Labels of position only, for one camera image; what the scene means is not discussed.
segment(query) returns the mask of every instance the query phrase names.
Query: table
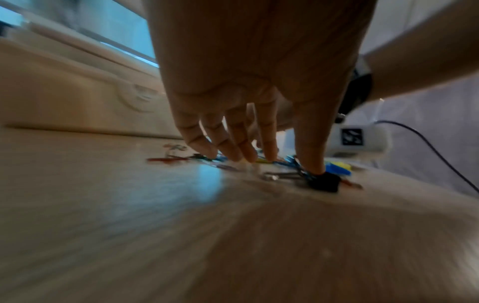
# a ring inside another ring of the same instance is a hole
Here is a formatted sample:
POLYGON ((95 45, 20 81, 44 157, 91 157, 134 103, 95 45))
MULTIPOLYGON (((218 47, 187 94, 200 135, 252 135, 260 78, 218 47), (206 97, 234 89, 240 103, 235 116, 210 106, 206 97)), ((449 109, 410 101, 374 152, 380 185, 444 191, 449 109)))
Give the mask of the table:
POLYGON ((478 200, 375 169, 329 194, 146 163, 169 142, 0 130, 0 302, 479 300, 478 200))

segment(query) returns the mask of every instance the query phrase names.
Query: black cable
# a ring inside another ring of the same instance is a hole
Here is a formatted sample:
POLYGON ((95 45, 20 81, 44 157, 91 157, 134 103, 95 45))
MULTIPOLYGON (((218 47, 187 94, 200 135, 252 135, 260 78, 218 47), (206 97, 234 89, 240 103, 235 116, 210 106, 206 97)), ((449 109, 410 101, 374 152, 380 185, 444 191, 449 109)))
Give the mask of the black cable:
POLYGON ((394 124, 394 125, 398 125, 398 126, 401 126, 401 127, 404 127, 410 131, 412 131, 413 133, 415 133, 416 135, 418 135, 428 146, 429 148, 432 149, 432 151, 450 168, 452 169, 452 171, 454 171, 461 179, 463 179, 464 181, 466 181, 466 183, 468 183, 478 194, 479 194, 479 188, 474 185, 473 182, 469 181, 468 178, 466 178, 463 174, 461 174, 456 168, 454 168, 454 166, 452 166, 439 152, 438 150, 419 132, 417 131, 416 129, 412 128, 412 127, 409 127, 405 124, 402 124, 402 123, 399 123, 399 122, 395 122, 395 121, 389 121, 389 120, 378 120, 376 122, 374 122, 374 124, 381 124, 381 123, 388 123, 388 124, 394 124))

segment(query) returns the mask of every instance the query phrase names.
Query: wristwatch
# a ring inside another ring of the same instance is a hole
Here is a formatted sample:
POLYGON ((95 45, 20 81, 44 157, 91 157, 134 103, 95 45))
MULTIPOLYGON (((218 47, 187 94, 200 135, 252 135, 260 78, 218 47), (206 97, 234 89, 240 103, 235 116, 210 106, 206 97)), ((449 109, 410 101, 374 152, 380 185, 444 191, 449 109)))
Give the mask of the wristwatch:
POLYGON ((371 75, 371 69, 363 56, 359 55, 351 81, 348 84, 343 101, 339 106, 335 123, 342 123, 347 114, 366 101, 371 92, 372 84, 373 77, 371 75))

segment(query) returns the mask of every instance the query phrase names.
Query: human hand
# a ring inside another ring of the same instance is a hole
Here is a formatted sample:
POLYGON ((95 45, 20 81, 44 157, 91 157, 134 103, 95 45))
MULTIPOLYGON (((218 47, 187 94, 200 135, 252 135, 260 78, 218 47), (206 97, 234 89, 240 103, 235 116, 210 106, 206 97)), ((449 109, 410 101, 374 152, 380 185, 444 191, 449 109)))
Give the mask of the human hand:
POLYGON ((175 124, 187 144, 211 158, 219 149, 234 161, 243 155, 253 162, 246 130, 246 105, 253 103, 262 148, 274 160, 284 98, 292 102, 301 164, 323 173, 326 140, 375 3, 144 0, 175 124))

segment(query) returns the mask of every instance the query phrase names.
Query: forearm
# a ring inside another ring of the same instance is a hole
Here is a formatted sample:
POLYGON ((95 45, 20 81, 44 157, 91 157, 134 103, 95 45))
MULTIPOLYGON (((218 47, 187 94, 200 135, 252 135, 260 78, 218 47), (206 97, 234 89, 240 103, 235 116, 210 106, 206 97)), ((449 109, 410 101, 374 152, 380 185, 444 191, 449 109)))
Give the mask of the forearm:
POLYGON ((479 69, 479 0, 460 0, 368 53, 368 100, 440 84, 479 69))

